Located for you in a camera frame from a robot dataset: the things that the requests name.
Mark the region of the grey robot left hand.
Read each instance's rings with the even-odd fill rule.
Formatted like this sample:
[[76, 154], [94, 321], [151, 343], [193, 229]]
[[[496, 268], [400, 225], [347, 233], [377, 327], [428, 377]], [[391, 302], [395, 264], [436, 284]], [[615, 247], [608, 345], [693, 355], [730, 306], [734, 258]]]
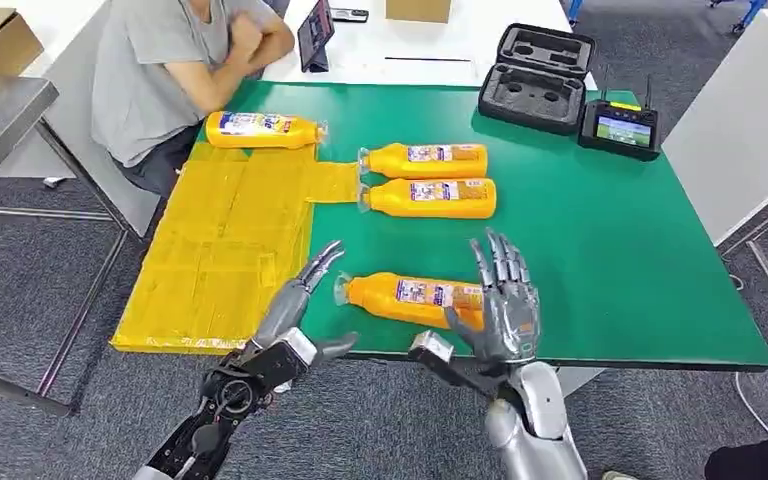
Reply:
[[[291, 329], [299, 327], [312, 293], [331, 264], [343, 254], [342, 242], [330, 241], [277, 291], [255, 334], [244, 349], [244, 356], [248, 362], [253, 362], [254, 358], [262, 356], [263, 352], [279, 338]], [[306, 366], [312, 366], [345, 355], [358, 338], [359, 335], [356, 332], [349, 332], [337, 339], [316, 344], [304, 335], [292, 334], [290, 346], [300, 347], [300, 361]]]

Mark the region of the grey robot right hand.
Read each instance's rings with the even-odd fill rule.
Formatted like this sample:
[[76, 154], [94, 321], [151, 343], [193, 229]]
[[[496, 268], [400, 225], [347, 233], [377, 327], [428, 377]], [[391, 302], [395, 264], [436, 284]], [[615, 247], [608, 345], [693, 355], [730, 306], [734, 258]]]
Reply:
[[530, 362], [536, 357], [540, 335], [538, 289], [519, 248], [490, 227], [485, 233], [490, 259], [478, 240], [470, 240], [480, 277], [483, 326], [468, 326], [453, 307], [444, 309], [444, 318], [472, 348], [478, 362], [488, 367]]

